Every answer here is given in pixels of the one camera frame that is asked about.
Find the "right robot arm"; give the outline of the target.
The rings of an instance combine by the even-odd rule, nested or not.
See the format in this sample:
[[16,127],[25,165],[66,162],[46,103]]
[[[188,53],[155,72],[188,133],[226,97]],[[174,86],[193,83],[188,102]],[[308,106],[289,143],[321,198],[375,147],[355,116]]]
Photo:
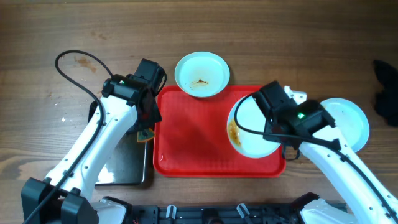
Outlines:
[[297,103],[277,81],[251,95],[266,118],[259,135],[291,146],[327,177],[360,223],[397,223],[397,199],[353,152],[317,100]]

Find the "light blue top plate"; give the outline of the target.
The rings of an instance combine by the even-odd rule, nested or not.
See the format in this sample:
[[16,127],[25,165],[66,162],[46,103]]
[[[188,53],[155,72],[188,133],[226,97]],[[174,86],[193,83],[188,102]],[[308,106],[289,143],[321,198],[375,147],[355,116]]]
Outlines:
[[174,77],[177,85],[187,94],[207,98],[220,93],[231,76],[228,64],[217,54],[193,52],[176,65]]

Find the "green orange sponge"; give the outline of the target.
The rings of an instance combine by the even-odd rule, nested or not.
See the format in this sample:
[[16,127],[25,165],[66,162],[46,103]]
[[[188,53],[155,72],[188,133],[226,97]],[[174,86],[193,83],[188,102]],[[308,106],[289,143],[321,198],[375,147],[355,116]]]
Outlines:
[[152,128],[143,129],[137,132],[137,142],[148,142],[155,138]]

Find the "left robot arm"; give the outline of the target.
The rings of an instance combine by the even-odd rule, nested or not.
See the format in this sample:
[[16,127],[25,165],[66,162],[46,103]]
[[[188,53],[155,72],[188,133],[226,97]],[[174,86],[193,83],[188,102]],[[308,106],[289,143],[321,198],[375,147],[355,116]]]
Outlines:
[[162,120],[156,96],[167,76],[156,62],[141,60],[135,74],[112,75],[97,108],[63,160],[44,180],[22,188],[25,223],[132,223],[130,203],[112,197],[90,203],[98,176],[126,133],[139,133]]

